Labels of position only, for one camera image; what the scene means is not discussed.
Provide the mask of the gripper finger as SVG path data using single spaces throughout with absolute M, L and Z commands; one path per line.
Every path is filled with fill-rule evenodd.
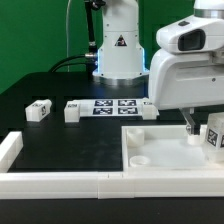
M 194 109 L 193 108 L 181 108 L 181 114 L 186 121 L 186 131 L 189 135 L 200 134 L 200 123 L 193 119 Z

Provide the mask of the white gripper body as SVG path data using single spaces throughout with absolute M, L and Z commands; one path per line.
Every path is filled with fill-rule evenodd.
M 157 31 L 149 98 L 159 110 L 224 104 L 224 19 L 189 16 Z

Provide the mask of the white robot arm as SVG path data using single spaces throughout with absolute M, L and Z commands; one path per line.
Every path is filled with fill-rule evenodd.
M 199 134 L 194 109 L 224 104 L 224 0 L 195 0 L 191 16 L 159 29 L 160 49 L 149 67 L 139 43 L 138 0 L 85 3 L 103 17 L 103 44 L 90 41 L 93 79 L 117 86 L 146 77 L 150 103 L 158 110 L 180 110 L 188 132 Z

